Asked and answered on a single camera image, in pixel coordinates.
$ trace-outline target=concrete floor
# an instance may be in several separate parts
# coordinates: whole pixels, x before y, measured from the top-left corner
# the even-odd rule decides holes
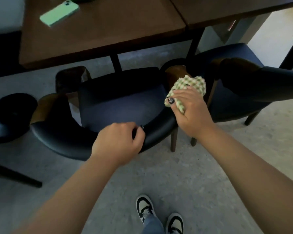
[[[268,66],[279,66],[293,44],[293,9],[270,15],[249,43]],[[185,57],[189,42],[121,54],[123,69],[160,67]],[[52,67],[0,78],[0,98],[29,93],[40,98],[55,91],[55,74],[84,65],[92,77],[113,72],[109,58]],[[246,127],[245,119],[220,123],[237,140],[293,179],[293,100],[276,102],[262,110]],[[179,212],[185,233],[261,233],[219,165],[201,146],[179,130],[175,153],[170,139],[140,154],[113,175],[103,190],[83,233],[139,233],[141,221],[136,197],[148,194],[165,222]],[[80,167],[82,162],[56,155],[31,132],[0,144],[0,164],[43,181],[41,189],[0,179],[0,233],[10,233],[30,217]]]

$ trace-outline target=sneaker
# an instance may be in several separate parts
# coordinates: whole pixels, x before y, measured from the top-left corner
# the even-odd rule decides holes
[[[136,206],[137,206],[137,211],[138,211],[139,217],[141,218],[141,221],[143,222],[143,224],[144,224],[144,220],[149,215],[152,214],[156,217],[152,201],[146,195],[140,195],[137,198]]]
[[[166,223],[166,234],[183,234],[183,220],[179,213],[172,213]]]

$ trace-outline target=left hand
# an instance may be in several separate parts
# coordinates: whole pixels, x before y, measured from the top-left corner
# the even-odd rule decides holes
[[[137,133],[133,140],[135,128]],[[113,123],[99,132],[92,146],[91,157],[107,159],[116,166],[125,165],[140,152],[144,139],[144,130],[135,122]]]

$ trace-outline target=smartphone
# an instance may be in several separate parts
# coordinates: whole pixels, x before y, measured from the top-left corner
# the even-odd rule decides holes
[[[53,8],[52,10],[48,11],[47,13],[41,15],[39,19],[44,24],[51,27],[55,23],[58,23],[60,20],[70,16],[77,10],[79,10],[79,6],[76,3],[67,0],[57,7]]]

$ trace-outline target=black nail polish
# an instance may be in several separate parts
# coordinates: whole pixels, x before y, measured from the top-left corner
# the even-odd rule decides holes
[[[169,104],[173,104],[175,102],[175,100],[173,98],[169,98],[168,102],[169,102]]]

